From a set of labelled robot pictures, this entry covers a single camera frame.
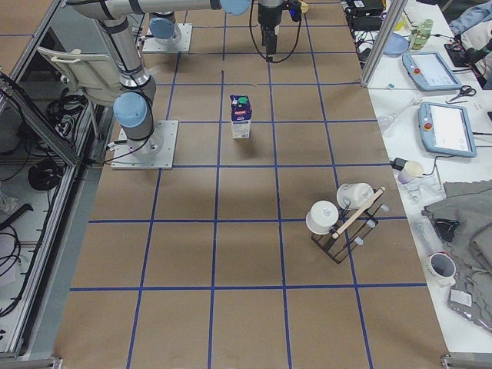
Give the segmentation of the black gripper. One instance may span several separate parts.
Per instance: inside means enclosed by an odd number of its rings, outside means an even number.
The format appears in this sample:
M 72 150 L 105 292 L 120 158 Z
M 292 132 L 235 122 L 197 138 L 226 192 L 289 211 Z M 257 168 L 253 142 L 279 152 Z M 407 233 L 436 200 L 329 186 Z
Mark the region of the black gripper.
M 258 1 L 258 22 L 261 26 L 261 45 L 268 45 L 268 54 L 277 53 L 278 37 L 274 32 L 281 23 L 283 12 L 283 0 L 259 0 Z

